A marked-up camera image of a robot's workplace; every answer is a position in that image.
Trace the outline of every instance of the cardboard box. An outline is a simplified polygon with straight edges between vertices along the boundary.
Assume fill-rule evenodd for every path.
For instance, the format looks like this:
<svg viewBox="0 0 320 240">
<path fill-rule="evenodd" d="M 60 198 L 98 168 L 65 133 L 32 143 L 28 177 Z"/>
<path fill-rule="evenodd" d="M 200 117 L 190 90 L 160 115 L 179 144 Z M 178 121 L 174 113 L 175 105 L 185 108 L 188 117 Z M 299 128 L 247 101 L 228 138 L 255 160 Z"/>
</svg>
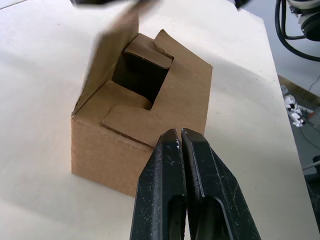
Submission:
<svg viewBox="0 0 320 240">
<path fill-rule="evenodd" d="M 138 19 L 99 37 L 71 116 L 71 172 L 135 196 L 161 134 L 204 133 L 212 66 L 164 30 L 153 40 Z"/>
</svg>

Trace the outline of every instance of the white table surface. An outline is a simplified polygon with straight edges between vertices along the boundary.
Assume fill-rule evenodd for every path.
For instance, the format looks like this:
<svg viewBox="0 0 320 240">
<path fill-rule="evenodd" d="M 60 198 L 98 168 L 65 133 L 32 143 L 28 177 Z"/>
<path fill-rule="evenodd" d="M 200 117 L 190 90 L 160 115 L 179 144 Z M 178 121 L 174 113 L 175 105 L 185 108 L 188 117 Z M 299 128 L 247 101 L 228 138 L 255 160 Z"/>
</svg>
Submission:
<svg viewBox="0 0 320 240">
<path fill-rule="evenodd" d="M 70 113 L 94 39 L 125 6 L 0 11 L 1 240 L 129 239 L 134 199 L 70 173 Z M 225 0 L 165 0 L 140 32 L 162 28 L 213 65 L 205 136 L 261 238 L 319 239 L 262 20 Z"/>
</svg>

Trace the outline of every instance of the white object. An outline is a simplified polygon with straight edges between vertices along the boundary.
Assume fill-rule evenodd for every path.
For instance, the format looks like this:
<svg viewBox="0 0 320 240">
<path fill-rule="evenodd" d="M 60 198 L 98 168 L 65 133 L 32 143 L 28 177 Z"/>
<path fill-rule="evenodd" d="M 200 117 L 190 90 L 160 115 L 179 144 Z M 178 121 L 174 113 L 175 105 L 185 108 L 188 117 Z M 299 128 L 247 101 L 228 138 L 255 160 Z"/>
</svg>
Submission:
<svg viewBox="0 0 320 240">
<path fill-rule="evenodd" d="M 70 174 L 70 112 L 95 36 L 127 5 L 1 11 L 0 239 L 129 239 L 134 199 Z M 165 0 L 140 23 L 152 38 L 162 28 L 213 65 L 205 136 L 261 239 L 319 239 L 262 20 L 225 0 Z"/>
</svg>

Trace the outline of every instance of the box flap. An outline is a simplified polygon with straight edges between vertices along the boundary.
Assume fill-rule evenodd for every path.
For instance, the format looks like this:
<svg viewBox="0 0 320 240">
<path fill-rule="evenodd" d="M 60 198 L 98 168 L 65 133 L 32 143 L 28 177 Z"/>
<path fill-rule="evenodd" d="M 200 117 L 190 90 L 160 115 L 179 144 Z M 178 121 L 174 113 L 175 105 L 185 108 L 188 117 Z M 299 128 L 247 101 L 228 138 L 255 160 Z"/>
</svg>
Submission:
<svg viewBox="0 0 320 240">
<path fill-rule="evenodd" d="M 124 50 L 124 53 L 133 54 L 164 69 L 169 69 L 173 61 L 172 57 L 158 52 L 154 40 L 143 34 L 139 34 Z"/>
<path fill-rule="evenodd" d="M 204 133 L 213 70 L 164 30 L 155 38 L 154 46 L 174 59 L 151 110 L 118 104 L 101 122 L 105 128 L 152 147 L 168 129 Z"/>
<path fill-rule="evenodd" d="M 117 18 L 108 29 L 98 36 L 88 74 L 72 112 L 73 115 L 107 80 L 112 79 L 121 52 L 137 36 L 138 16 L 127 15 L 125 17 L 125 19 L 123 16 Z"/>
</svg>

